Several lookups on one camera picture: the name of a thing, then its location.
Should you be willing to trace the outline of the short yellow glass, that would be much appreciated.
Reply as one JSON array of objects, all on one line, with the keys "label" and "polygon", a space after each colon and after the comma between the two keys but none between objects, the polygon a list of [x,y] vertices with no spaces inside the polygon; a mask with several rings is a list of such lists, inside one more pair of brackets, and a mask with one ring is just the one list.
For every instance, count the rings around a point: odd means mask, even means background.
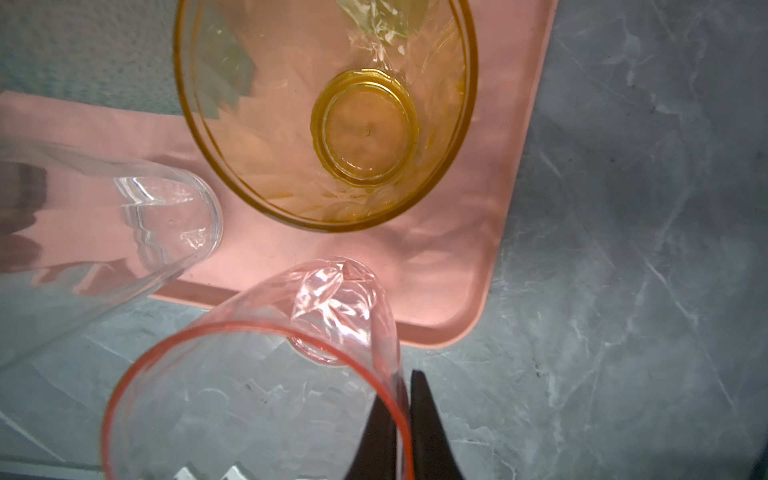
[{"label": "short yellow glass", "polygon": [[416,205],[454,163],[477,96],[465,1],[181,1],[173,61],[216,176],[312,231]]}]

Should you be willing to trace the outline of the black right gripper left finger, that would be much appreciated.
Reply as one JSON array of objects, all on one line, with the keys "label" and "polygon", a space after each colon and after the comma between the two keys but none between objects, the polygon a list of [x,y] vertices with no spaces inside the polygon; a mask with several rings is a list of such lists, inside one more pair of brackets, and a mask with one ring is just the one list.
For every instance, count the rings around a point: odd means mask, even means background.
[{"label": "black right gripper left finger", "polygon": [[345,480],[395,480],[398,475],[398,431],[380,396],[376,396],[356,455]]}]

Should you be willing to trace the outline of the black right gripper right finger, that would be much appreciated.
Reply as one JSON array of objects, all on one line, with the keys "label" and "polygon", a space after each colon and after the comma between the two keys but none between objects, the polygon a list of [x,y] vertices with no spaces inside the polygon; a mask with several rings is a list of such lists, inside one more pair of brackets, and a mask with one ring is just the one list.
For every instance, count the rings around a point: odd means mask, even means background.
[{"label": "black right gripper right finger", "polygon": [[411,372],[410,423],[416,480],[464,480],[423,371]]}]

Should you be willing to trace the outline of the short pink glass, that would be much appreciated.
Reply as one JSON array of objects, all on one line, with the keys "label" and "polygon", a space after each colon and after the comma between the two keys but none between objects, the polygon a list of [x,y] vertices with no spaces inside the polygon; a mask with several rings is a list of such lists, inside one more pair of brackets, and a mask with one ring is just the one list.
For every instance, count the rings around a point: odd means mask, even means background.
[{"label": "short pink glass", "polygon": [[364,264],[313,260],[245,290],[140,356],[104,414],[109,479],[344,479],[376,396],[414,475],[385,291]]}]

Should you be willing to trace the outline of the clear colourless glass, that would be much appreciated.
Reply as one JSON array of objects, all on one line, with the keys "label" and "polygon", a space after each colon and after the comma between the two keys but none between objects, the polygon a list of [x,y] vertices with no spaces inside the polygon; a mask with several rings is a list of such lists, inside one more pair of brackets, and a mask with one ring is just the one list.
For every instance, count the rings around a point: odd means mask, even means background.
[{"label": "clear colourless glass", "polygon": [[199,176],[1,140],[1,364],[17,364],[210,257],[223,213]]}]

